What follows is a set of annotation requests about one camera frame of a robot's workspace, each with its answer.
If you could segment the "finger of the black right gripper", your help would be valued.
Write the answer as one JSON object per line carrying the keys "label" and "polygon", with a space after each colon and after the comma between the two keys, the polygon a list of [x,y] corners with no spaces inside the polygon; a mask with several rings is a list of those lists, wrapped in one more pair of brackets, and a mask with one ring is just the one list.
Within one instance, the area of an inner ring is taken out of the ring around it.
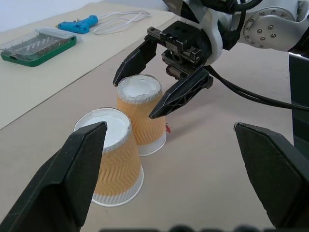
{"label": "finger of the black right gripper", "polygon": [[146,64],[156,56],[157,42],[146,39],[140,46],[134,49],[121,63],[113,79],[116,87],[126,77],[140,74]]}
{"label": "finger of the black right gripper", "polygon": [[149,118],[157,119],[167,116],[186,105],[204,88],[210,88],[213,78],[205,68],[197,69],[186,78],[179,79],[170,87],[149,114]]}

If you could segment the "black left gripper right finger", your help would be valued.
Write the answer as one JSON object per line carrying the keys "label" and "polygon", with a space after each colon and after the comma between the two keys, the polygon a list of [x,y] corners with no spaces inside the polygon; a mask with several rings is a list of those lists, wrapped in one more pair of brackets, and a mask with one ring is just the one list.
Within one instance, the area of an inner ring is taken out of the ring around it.
{"label": "black left gripper right finger", "polygon": [[249,181],[272,225],[280,231],[309,230],[309,161],[283,135],[236,123]]}

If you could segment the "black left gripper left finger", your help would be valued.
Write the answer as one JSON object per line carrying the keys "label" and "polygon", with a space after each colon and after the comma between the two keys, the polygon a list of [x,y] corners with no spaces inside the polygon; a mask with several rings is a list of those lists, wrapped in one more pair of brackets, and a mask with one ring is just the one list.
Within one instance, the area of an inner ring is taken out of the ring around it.
{"label": "black left gripper left finger", "polygon": [[36,172],[2,223],[2,232],[78,232],[98,180],[107,123],[79,128]]}

